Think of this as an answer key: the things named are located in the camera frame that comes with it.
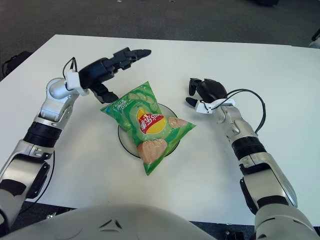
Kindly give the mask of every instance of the red logo on bag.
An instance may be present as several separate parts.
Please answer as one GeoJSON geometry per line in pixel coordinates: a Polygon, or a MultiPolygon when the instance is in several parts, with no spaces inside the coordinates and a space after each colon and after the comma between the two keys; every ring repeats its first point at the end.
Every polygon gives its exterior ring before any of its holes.
{"type": "MultiPolygon", "coordinates": [[[[164,116],[161,114],[151,114],[151,113],[146,113],[142,115],[139,118],[139,123],[140,123],[140,129],[141,131],[146,134],[148,132],[148,129],[152,127],[155,123],[159,122],[161,119],[163,119],[164,116]]],[[[156,127],[156,129],[153,129],[153,131],[148,132],[150,134],[155,134],[160,132],[163,129],[162,126],[156,127]]]]}

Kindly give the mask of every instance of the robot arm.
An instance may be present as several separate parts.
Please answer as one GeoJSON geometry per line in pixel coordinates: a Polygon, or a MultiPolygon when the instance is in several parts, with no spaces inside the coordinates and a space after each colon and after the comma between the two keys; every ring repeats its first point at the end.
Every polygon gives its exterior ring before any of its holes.
{"type": "Polygon", "coordinates": [[[111,59],[95,61],[79,73],[70,70],[65,79],[54,78],[48,83],[40,112],[0,172],[0,236],[9,232],[25,199],[39,195],[50,169],[46,160],[54,153],[79,94],[85,96],[91,89],[101,103],[115,101],[118,97],[102,82],[150,53],[150,50],[125,48],[111,59]]]}
{"type": "Polygon", "coordinates": [[[312,224],[300,212],[296,193],[280,167],[258,139],[258,135],[234,107],[227,92],[211,79],[192,78],[187,97],[197,112],[213,114],[228,139],[243,178],[240,186],[247,206],[255,217],[256,239],[319,239],[312,224]]]}

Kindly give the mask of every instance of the white bracket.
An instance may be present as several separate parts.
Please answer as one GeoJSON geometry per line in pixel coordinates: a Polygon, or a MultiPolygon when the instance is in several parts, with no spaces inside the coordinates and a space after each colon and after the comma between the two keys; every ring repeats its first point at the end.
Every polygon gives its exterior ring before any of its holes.
{"type": "Polygon", "coordinates": [[[65,75],[66,88],[70,91],[75,89],[81,96],[89,94],[88,89],[83,89],[80,84],[79,73],[75,70],[69,70],[65,75]]]}
{"type": "Polygon", "coordinates": [[[195,105],[195,111],[202,114],[212,114],[214,112],[214,109],[222,103],[223,105],[236,105],[236,102],[233,99],[226,100],[226,98],[215,100],[212,103],[198,101],[195,105]]]}

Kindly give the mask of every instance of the transparent plate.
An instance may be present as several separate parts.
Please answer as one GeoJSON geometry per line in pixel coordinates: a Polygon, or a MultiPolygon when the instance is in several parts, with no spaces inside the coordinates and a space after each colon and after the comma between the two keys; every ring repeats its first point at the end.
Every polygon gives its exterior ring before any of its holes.
{"type": "MultiPolygon", "coordinates": [[[[164,116],[177,118],[177,115],[170,108],[168,108],[165,105],[162,105],[160,103],[158,103],[158,104],[159,104],[160,110],[164,116]]],[[[120,125],[118,126],[118,136],[119,136],[120,143],[124,147],[124,149],[127,150],[128,153],[132,154],[133,156],[140,158],[137,146],[134,144],[132,138],[127,134],[127,132],[125,130],[123,130],[122,127],[120,127],[120,125]]],[[[179,142],[172,149],[172,151],[167,154],[167,156],[177,148],[179,142]]]]}

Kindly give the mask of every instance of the silver robot arm segment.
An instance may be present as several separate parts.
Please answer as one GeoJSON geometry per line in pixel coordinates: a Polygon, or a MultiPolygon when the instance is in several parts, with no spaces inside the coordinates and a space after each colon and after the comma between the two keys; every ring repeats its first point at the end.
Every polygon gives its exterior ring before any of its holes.
{"type": "Polygon", "coordinates": [[[0,172],[0,235],[8,233],[25,199],[34,199],[47,178],[56,141],[67,124],[79,94],[68,90],[64,78],[51,80],[46,100],[27,134],[0,172]]]}
{"type": "Polygon", "coordinates": [[[256,215],[256,239],[319,240],[312,224],[297,209],[290,182],[239,110],[222,105],[213,114],[239,160],[240,186],[247,206],[256,215]]]}

